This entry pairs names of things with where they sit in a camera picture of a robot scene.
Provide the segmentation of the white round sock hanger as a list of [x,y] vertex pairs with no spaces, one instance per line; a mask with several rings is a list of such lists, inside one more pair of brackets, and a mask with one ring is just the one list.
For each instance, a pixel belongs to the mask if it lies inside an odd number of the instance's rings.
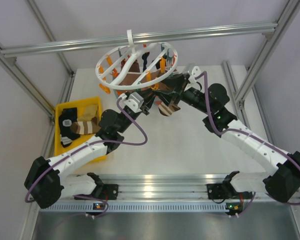
[[178,52],[168,42],[136,45],[132,31],[126,31],[128,44],[115,47],[103,55],[95,66],[98,86],[107,94],[159,88],[178,65]]

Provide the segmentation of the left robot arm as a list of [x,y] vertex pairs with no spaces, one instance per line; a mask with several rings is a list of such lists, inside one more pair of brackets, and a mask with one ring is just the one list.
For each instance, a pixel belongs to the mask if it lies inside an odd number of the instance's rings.
[[40,208],[46,209],[67,197],[92,200],[103,195],[105,185],[98,175],[92,172],[73,175],[73,172],[113,152],[120,145],[127,145],[122,133],[131,125],[135,125],[144,136],[142,142],[133,145],[146,144],[148,137],[136,119],[140,114],[149,114],[154,100],[155,94],[150,89],[123,93],[116,102],[120,111],[103,111],[98,123],[100,129],[91,138],[60,155],[35,159],[24,182],[27,189],[25,202],[36,202]]

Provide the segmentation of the brown striped sock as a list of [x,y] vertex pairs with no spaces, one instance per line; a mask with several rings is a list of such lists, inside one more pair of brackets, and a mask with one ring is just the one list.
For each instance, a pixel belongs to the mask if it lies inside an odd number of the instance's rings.
[[77,121],[73,122],[70,130],[79,135],[90,135],[97,133],[101,128],[98,125],[99,121]]
[[166,105],[164,102],[161,102],[158,105],[158,110],[161,115],[165,117],[170,117],[173,113],[179,111],[181,108],[177,106],[176,104],[170,103],[169,105]]

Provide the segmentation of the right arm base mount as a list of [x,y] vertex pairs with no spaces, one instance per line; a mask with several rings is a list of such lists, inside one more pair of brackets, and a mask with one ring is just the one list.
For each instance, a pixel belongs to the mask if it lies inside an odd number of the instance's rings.
[[229,189],[222,183],[210,183],[206,185],[209,200],[227,200],[230,198]]

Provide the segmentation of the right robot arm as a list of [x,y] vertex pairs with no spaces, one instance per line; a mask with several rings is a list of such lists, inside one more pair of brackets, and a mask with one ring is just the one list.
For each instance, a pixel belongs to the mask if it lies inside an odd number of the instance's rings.
[[166,78],[153,89],[162,101],[160,111],[170,115],[180,108],[180,101],[207,114],[205,127],[219,138],[233,144],[253,160],[264,172],[244,173],[233,171],[222,182],[223,192],[228,198],[236,198],[242,192],[265,193],[272,199],[289,204],[291,197],[300,188],[300,152],[289,153],[253,133],[225,105],[230,98],[225,87],[219,83],[208,84],[207,72],[204,91],[186,88],[190,77],[183,74]]

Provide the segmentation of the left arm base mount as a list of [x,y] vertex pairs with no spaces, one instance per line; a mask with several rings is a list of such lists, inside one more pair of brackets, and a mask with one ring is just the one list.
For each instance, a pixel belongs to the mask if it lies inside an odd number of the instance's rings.
[[119,193],[119,185],[118,184],[103,184],[102,186],[98,186],[96,188],[93,196],[97,199],[101,200],[116,200]]

